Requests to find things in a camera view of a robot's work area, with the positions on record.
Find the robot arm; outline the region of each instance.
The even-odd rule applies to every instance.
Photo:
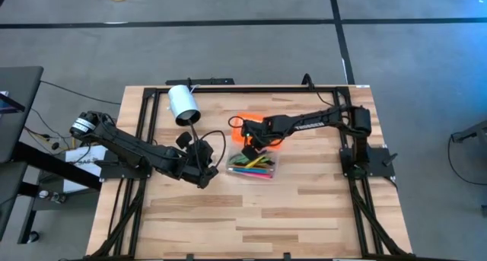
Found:
[[[218,174],[216,167],[208,167],[212,162],[213,149],[205,141],[199,141],[197,145],[184,145],[187,152],[164,145],[151,145],[116,128],[109,115],[93,111],[81,113],[69,131],[82,142],[106,147],[126,167],[134,170],[150,170],[153,167],[159,173],[176,180],[183,179],[202,189]],[[184,135],[186,143],[191,141],[189,134]],[[199,161],[196,161],[196,151],[199,152]]]
[[[349,123],[341,120],[343,113],[349,113]],[[368,162],[367,137],[372,130],[371,113],[364,107],[330,107],[328,110],[300,116],[268,116],[261,123],[243,119],[241,135],[251,137],[243,153],[252,160],[257,157],[260,149],[278,145],[295,132],[327,126],[352,136],[355,140],[354,157],[357,162]]]

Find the wooden table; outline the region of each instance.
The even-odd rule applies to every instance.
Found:
[[[120,108],[117,125],[132,134],[143,89],[127,87]],[[371,89],[350,86],[350,93],[354,105],[371,111],[369,143],[382,145],[384,138]],[[321,96],[333,102],[331,94]],[[195,94],[195,98],[202,112],[196,131],[203,135],[220,129],[227,135],[227,142],[231,132],[227,121],[237,112],[296,115],[327,107],[313,93]],[[176,125],[168,106],[167,96],[161,95],[154,138],[159,144],[176,146],[177,136],[189,129]],[[215,149],[216,161],[223,148],[221,135],[210,135],[206,140]],[[220,174],[206,189],[154,172],[146,189],[135,258],[184,258],[188,253],[196,258],[282,258],[284,252],[290,252],[293,258],[361,256],[349,186],[339,161],[340,146],[339,132],[334,128],[296,132],[285,140],[278,172],[270,181],[226,173],[226,155]],[[384,178],[369,180],[377,219],[397,244],[410,252],[396,189]],[[87,254],[97,250],[107,237],[118,182],[103,184]],[[370,228],[364,221],[373,253]],[[122,253],[128,249],[131,228],[129,222]]]

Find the black table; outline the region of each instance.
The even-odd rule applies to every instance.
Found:
[[[62,181],[67,179],[94,191],[101,189],[97,176],[18,141],[39,88],[42,73],[42,67],[0,68],[0,91],[8,91],[8,97],[25,107],[23,113],[8,113],[0,117],[0,240],[17,194],[32,197],[18,240],[18,243],[26,243],[36,211],[70,207],[90,197],[83,196],[81,200],[72,198],[72,201],[68,200],[64,204],[55,204],[36,198],[41,188],[61,192]],[[45,182],[31,184],[23,181],[29,165],[43,170],[45,174],[41,174],[40,180]]]

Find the table leg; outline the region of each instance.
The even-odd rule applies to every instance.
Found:
[[[36,217],[37,211],[33,210],[33,203],[35,199],[30,200],[29,209],[25,215],[24,223],[22,224],[21,234],[18,237],[17,243],[27,243],[29,241],[29,235],[32,231],[33,220]]]
[[[100,179],[96,175],[61,161],[50,154],[43,153],[23,142],[18,142],[15,146],[13,159],[15,161],[26,161],[29,165],[57,174],[64,179],[98,191],[101,190]]]
[[[20,193],[22,196],[30,196],[36,198],[37,193],[39,193],[39,186],[27,182],[22,182],[18,193]]]

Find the desk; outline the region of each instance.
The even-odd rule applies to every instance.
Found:
[[[132,134],[143,90],[127,87],[123,97],[117,125]],[[349,90],[354,105],[371,111],[369,143],[382,145],[371,89],[351,86]],[[227,142],[231,132],[227,120],[237,112],[296,115],[327,107],[316,93],[194,95],[202,112],[196,131],[202,135],[221,129]],[[331,94],[321,96],[333,102]],[[168,106],[167,95],[162,94],[154,138],[159,144],[175,146],[177,136],[189,129],[176,125]],[[149,117],[150,113],[145,118],[145,134]],[[218,159],[223,148],[221,136],[210,135],[207,140],[215,149],[214,160]],[[340,166],[340,147],[337,129],[296,132],[284,141],[278,172],[271,181],[227,174],[224,163],[219,167],[220,174],[203,190],[154,172],[147,182],[135,258],[184,258],[187,253],[194,253],[195,258],[282,258],[284,252],[293,258],[361,256],[348,181]],[[395,188],[384,178],[372,177],[369,181],[377,219],[397,244],[410,252]],[[111,180],[102,185],[87,254],[97,250],[107,237],[118,183]],[[122,253],[127,251],[131,227],[129,223]],[[370,231],[367,237],[368,248],[374,252]]]
[[[8,91],[8,96],[25,107],[21,113],[9,113],[0,117],[0,240],[10,218],[18,193],[30,196],[29,208],[24,219],[18,243],[26,243],[29,238],[36,212],[40,210],[61,209],[75,206],[76,202],[96,201],[88,196],[72,197],[68,205],[49,203],[45,199],[35,199],[40,188],[62,191],[62,180],[30,184],[23,182],[27,165],[39,168],[48,174],[83,184],[92,189],[101,188],[98,177],[65,163],[50,154],[43,153],[34,147],[19,142],[27,116],[40,85],[42,67],[0,68],[0,91]]]

